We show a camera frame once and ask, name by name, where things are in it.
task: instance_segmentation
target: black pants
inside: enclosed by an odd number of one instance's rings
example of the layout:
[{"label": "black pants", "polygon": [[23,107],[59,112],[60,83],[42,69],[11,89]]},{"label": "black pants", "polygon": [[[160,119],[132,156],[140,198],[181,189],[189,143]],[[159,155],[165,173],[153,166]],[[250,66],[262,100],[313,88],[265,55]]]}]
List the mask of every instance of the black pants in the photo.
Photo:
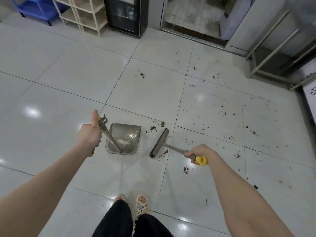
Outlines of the black pants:
[{"label": "black pants", "polygon": [[[134,237],[173,237],[167,228],[152,215],[141,215],[135,224]],[[130,237],[132,232],[131,210],[124,200],[118,200],[103,217],[92,237]]]}]

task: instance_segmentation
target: woven sandal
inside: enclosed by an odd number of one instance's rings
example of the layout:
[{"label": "woven sandal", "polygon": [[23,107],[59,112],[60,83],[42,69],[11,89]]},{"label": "woven sandal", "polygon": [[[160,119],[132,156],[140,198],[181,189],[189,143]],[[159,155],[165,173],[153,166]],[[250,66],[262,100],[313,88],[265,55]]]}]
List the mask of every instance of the woven sandal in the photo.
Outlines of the woven sandal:
[{"label": "woven sandal", "polygon": [[114,205],[115,202],[117,202],[118,200],[121,199],[121,198],[119,198],[119,197],[122,197],[123,200],[126,202],[126,197],[125,197],[125,195],[119,194],[119,195],[113,200],[112,205]]},{"label": "woven sandal", "polygon": [[[143,196],[145,197],[146,199],[146,202],[145,203],[142,203],[140,202],[138,199],[140,196]],[[140,194],[140,195],[137,195],[136,197],[136,219],[138,219],[139,216],[143,215],[143,214],[146,214],[149,210],[149,201],[148,201],[148,197],[144,194]]]}]

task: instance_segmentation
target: person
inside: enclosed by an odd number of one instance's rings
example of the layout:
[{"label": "person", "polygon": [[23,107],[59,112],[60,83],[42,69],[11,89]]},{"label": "person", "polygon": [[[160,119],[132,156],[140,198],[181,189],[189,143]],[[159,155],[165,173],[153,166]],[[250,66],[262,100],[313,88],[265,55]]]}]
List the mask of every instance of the person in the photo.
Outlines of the person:
[{"label": "person", "polygon": [[[40,234],[69,182],[101,142],[98,116],[94,110],[91,124],[81,126],[79,142],[73,149],[0,201],[0,236],[36,237]],[[192,154],[207,158],[232,237],[294,236],[259,192],[233,171],[218,153],[202,144],[186,153],[187,156]],[[159,220],[146,213],[149,209],[147,196],[141,194],[136,198],[136,208],[134,237],[172,236]],[[131,211],[121,194],[114,199],[92,236],[127,237],[132,231]]]}]

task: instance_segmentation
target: dustpan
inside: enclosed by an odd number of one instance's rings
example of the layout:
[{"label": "dustpan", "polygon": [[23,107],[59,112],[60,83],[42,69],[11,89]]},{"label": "dustpan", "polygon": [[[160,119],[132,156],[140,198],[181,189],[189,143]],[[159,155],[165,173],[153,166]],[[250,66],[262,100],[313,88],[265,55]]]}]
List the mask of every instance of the dustpan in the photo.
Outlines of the dustpan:
[{"label": "dustpan", "polygon": [[[141,128],[142,127],[139,125],[126,125],[120,123],[111,124],[109,132],[123,151],[121,155],[132,155],[136,153],[140,141]],[[105,148],[109,153],[120,154],[109,138],[106,139]]]}]

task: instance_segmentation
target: glass door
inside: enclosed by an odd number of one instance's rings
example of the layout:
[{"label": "glass door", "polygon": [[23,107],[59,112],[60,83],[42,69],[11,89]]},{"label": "glass door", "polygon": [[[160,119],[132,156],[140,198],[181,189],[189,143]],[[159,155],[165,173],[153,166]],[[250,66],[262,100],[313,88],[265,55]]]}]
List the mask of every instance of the glass door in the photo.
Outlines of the glass door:
[{"label": "glass door", "polygon": [[140,0],[104,0],[109,27],[140,36]]}]

